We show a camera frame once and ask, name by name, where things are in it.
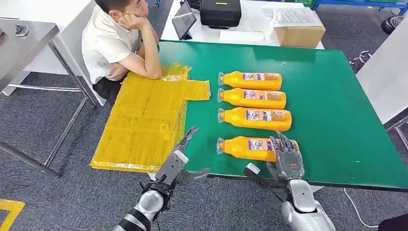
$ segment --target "robotic hand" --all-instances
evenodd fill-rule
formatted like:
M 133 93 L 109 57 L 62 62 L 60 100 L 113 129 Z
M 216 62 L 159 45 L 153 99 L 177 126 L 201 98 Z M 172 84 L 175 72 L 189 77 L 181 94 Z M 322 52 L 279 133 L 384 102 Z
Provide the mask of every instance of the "robotic hand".
M 184 169 L 189 160 L 184 155 L 185 149 L 197 130 L 198 128 L 192 127 L 187 131 L 156 173 L 155 181 L 148 182 L 144 187 L 141 185 L 143 191 L 139 202 L 115 226 L 114 231 L 149 231 L 160 212 L 170 209 L 170 198 L 177 184 L 189 184 L 205 178 L 210 173 L 209 168 L 201 172 L 189 172 Z
M 282 203 L 281 213 L 292 231 L 335 231 L 335 227 L 314 199 L 309 184 L 302 180 L 305 174 L 302 155 L 295 141 L 278 132 L 278 138 L 271 137 L 276 163 L 267 162 L 268 171 L 275 181 L 286 186 L 287 198 Z M 262 188 L 271 186 L 271 181 L 259 175 L 260 169 L 248 164 L 244 174 Z

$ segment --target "plastic bottle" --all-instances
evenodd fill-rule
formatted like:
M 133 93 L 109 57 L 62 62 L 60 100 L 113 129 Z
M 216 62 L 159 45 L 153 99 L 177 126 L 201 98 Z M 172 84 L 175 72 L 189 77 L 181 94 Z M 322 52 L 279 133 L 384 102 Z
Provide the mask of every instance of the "plastic bottle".
M 218 102 L 229 102 L 235 106 L 283 109 L 286 104 L 286 94 L 281 91 L 247 90 L 234 88 L 218 89 Z
M 217 153 L 228 153 L 236 158 L 276 162 L 275 148 L 271 138 L 238 136 L 231 140 L 217 140 Z
M 278 73 L 242 73 L 234 71 L 229 74 L 218 74 L 218 85 L 230 85 L 233 88 L 254 90 L 279 90 L 282 76 Z
M 227 122 L 236 127 L 287 131 L 292 124 L 289 111 L 275 109 L 236 107 L 232 110 L 218 109 L 218 123 Z

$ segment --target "green tabletop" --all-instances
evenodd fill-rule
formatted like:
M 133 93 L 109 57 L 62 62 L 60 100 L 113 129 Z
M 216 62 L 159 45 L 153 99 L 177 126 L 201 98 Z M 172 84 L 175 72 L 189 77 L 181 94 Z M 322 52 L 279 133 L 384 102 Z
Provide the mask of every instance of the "green tabletop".
M 312 185 L 408 191 L 408 171 L 341 51 L 198 43 L 160 42 L 162 64 L 191 66 L 190 79 L 209 80 L 209 101 L 190 101 L 186 130 L 197 126 L 186 155 L 187 170 L 211 168 L 216 176 L 243 177 L 252 162 L 270 177 L 265 162 L 216 153 L 217 138 L 269 137 L 274 131 L 217 123 L 219 72 L 278 72 L 293 122 L 284 134 L 297 140 Z

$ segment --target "bottle cap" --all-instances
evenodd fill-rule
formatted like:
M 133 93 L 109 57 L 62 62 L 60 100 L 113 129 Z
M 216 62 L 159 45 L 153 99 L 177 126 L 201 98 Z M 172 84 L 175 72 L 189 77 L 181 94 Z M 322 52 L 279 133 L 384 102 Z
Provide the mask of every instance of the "bottle cap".
M 224 122 L 224 113 L 225 113 L 225 110 L 224 110 L 224 109 L 218 108 L 218 115 L 217 115 L 217 121 L 218 121 L 218 123 Z
M 219 74 L 218 74 L 218 85 L 224 85 L 224 76 L 225 76 L 225 74 L 224 73 L 222 73 L 222 72 L 220 72 Z
M 218 89 L 218 94 L 217 94 L 217 102 L 222 102 L 224 101 L 224 90 L 223 89 Z
M 217 153 L 224 153 L 224 140 L 222 138 L 217 139 Z

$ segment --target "yellow floor tape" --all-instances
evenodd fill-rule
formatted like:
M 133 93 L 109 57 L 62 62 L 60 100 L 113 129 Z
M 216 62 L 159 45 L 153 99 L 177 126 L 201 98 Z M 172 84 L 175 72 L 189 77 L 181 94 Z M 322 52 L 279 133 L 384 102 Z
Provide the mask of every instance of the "yellow floor tape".
M 129 73 L 117 96 L 92 168 L 157 172 L 184 135 L 186 100 L 208 100 L 209 81 L 188 80 L 187 66 L 163 67 L 163 78 Z
M 6 199 L 0 199 L 0 209 L 9 211 L 8 216 L 4 219 L 0 226 L 0 231 L 7 231 L 11 228 L 17 215 L 23 209 L 25 203 L 19 201 L 10 201 Z

